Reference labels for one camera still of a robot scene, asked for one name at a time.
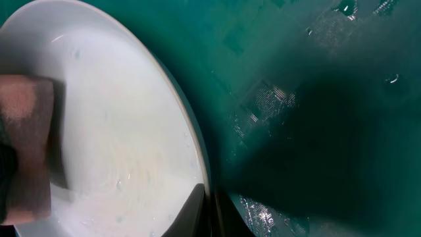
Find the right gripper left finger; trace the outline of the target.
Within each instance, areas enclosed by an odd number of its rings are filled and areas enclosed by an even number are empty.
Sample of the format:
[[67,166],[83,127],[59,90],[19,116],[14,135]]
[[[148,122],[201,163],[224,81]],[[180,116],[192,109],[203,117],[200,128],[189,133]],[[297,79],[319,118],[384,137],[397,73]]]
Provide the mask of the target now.
[[209,214],[205,202],[205,186],[196,184],[162,237],[209,237]]

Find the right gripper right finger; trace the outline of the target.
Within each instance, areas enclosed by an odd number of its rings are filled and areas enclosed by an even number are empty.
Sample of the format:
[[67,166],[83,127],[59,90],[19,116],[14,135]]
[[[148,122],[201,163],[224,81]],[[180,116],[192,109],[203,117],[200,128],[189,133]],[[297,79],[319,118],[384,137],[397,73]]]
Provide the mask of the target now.
[[255,237],[228,194],[221,189],[212,193],[212,236]]

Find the light blue plate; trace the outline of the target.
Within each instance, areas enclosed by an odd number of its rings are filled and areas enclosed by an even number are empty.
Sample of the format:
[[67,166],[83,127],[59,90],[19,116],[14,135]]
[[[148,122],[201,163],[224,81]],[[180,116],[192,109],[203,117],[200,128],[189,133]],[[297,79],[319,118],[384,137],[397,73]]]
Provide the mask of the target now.
[[121,23],[32,1],[1,27],[1,72],[55,83],[50,217],[20,236],[162,236],[209,182],[176,81]]

